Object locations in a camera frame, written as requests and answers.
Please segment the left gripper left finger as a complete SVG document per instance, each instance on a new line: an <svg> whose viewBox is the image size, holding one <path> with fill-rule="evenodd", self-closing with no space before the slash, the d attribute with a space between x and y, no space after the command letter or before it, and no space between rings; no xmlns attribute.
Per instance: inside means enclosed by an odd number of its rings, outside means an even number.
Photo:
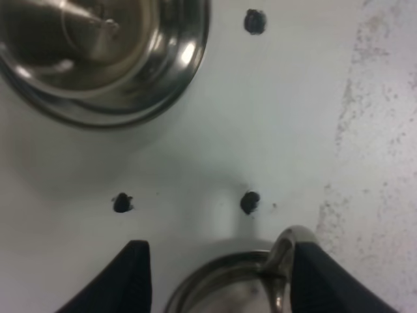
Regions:
<svg viewBox="0 0 417 313"><path fill-rule="evenodd" d="M146 241L130 241L110 264L59 312L150 312L151 252Z"/></svg>

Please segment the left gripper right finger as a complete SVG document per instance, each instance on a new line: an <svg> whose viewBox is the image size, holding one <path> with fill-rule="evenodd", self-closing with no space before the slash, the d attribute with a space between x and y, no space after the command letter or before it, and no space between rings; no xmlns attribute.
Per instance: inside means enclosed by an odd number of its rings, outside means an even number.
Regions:
<svg viewBox="0 0 417 313"><path fill-rule="evenodd" d="M293 312L395 312L315 243L295 245L290 298Z"/></svg>

